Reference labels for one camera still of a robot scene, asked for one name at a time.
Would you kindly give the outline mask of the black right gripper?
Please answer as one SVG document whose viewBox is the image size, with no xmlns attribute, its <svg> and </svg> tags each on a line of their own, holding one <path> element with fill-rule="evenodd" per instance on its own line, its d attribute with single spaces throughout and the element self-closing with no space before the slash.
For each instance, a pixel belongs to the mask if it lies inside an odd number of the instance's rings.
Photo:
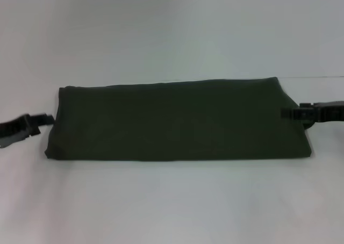
<svg viewBox="0 0 344 244">
<path fill-rule="evenodd" d="M 300 103 L 297 109 L 281 109 L 281 117 L 291 120 L 309 120 L 310 110 L 314 110 L 315 118 L 307 123 L 306 127 L 312 127 L 315 123 L 343 121 L 343 101 Z"/>
</svg>

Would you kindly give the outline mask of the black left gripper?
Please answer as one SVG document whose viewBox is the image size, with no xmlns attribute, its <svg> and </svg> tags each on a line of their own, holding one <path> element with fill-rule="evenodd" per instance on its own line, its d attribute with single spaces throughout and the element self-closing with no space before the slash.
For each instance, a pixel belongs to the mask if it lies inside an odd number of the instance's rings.
<svg viewBox="0 0 344 244">
<path fill-rule="evenodd" d="M 39 126 L 54 124 L 51 114 L 23 115 L 14 120 L 1 123 L 1 149 L 41 133 Z"/>
</svg>

